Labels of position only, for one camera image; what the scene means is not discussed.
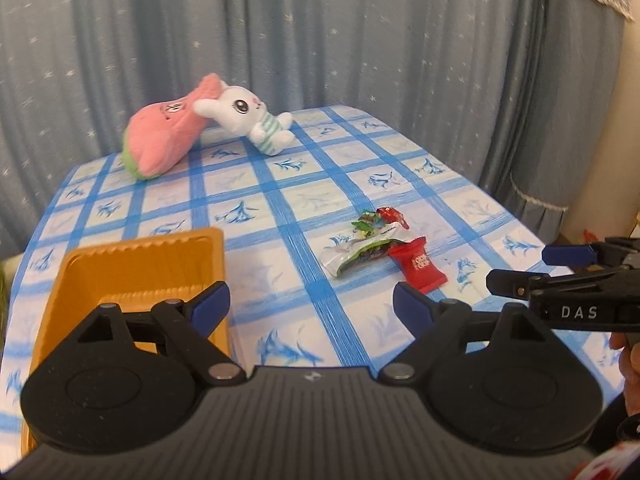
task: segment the bunny eye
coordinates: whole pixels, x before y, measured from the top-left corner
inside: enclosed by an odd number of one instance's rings
[[[234,108],[238,113],[245,114],[249,111],[249,105],[246,101],[242,101],[242,99],[238,99],[234,101]]]

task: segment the white bunny plush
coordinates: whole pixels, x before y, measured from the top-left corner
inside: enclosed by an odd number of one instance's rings
[[[257,96],[241,86],[226,86],[218,99],[194,102],[193,110],[229,133],[247,136],[265,155],[277,155],[295,139],[289,131],[293,122],[289,112],[274,117]]]

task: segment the metal screw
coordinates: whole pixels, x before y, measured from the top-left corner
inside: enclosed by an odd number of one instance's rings
[[[209,368],[209,375],[214,379],[228,381],[237,377],[241,368],[234,363],[218,363]]]
[[[396,380],[409,379],[415,374],[414,367],[406,363],[391,363],[382,368],[382,371],[388,378]]]

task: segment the striped shirt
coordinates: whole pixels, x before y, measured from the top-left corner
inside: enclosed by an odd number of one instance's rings
[[[282,125],[278,122],[278,120],[272,116],[270,113],[265,113],[264,117],[260,120],[260,125],[264,130],[265,138],[263,142],[260,143],[260,146],[257,148],[266,155],[273,153],[276,151],[276,147],[271,142],[271,138],[277,134],[280,130],[282,130]]]

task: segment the plush toy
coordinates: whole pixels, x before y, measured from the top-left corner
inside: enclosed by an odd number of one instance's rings
[[[170,170],[207,126],[194,111],[200,99],[217,99],[226,85],[216,74],[205,76],[186,97],[145,106],[124,131],[122,160],[136,178],[146,180]]]
[[[274,117],[257,96],[241,86],[228,86],[218,99],[200,99],[193,105],[197,114],[215,120],[226,131],[245,135],[265,155],[277,155],[295,136],[289,131],[289,112]]]

